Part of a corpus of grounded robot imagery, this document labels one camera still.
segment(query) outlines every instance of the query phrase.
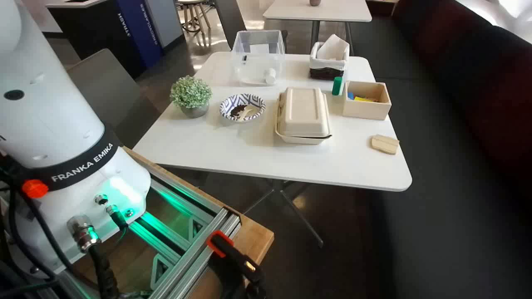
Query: red button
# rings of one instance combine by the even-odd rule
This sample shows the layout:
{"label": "red button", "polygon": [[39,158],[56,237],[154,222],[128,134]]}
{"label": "red button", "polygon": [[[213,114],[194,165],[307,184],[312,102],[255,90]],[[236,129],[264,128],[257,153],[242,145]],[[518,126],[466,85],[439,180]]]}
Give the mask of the red button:
{"label": "red button", "polygon": [[27,180],[22,185],[22,191],[26,193],[29,198],[41,198],[48,193],[48,186],[40,180]]}

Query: wooden box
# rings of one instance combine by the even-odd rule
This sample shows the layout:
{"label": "wooden box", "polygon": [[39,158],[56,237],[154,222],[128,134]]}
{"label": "wooden box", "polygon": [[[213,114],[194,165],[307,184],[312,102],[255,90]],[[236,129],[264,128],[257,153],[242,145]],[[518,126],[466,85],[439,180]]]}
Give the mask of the wooden box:
{"label": "wooden box", "polygon": [[[347,97],[347,93],[353,93],[358,97],[374,98],[377,101],[354,101]],[[346,81],[343,98],[342,115],[345,117],[384,120],[392,107],[390,95],[384,83]]]}

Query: clear plastic container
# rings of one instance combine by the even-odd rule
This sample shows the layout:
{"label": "clear plastic container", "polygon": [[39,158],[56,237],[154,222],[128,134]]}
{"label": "clear plastic container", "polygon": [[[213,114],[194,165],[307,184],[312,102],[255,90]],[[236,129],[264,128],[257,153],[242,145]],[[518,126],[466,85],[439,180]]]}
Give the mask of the clear plastic container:
{"label": "clear plastic container", "polygon": [[238,81],[275,85],[285,68],[285,45],[279,30],[239,31],[231,51]]}

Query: bowl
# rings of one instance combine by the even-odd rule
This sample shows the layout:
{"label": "bowl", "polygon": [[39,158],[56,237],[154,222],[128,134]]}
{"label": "bowl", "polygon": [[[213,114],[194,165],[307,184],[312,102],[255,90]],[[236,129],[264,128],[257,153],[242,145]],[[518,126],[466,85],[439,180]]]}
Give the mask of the bowl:
{"label": "bowl", "polygon": [[258,118],[266,110],[261,97],[252,94],[232,95],[220,104],[220,114],[234,122],[248,122]]}

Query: white tabletop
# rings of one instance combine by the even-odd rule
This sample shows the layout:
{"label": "white tabletop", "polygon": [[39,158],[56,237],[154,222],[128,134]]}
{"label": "white tabletop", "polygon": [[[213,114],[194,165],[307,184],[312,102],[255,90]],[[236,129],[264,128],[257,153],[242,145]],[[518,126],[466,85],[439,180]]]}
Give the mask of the white tabletop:
{"label": "white tabletop", "polygon": [[370,22],[365,0],[322,0],[310,6],[309,0],[275,0],[262,15],[266,19]]}
{"label": "white tabletop", "polygon": [[[232,79],[230,55],[212,54],[195,76],[212,87],[207,114],[188,119],[170,105],[134,151],[159,164],[236,175],[390,191],[410,186],[412,177],[400,147],[396,155],[388,155],[369,146],[375,134],[396,137],[390,119],[343,117],[342,98],[330,93],[332,82],[309,78],[308,55],[286,54],[285,79],[272,87],[241,87]],[[349,80],[375,82],[365,58],[350,57],[348,68]],[[331,138],[320,145],[300,145],[285,143],[275,134],[276,101],[287,86],[322,89],[329,104]],[[236,93],[261,96],[267,105],[264,115],[242,124],[224,119],[219,105]]]}

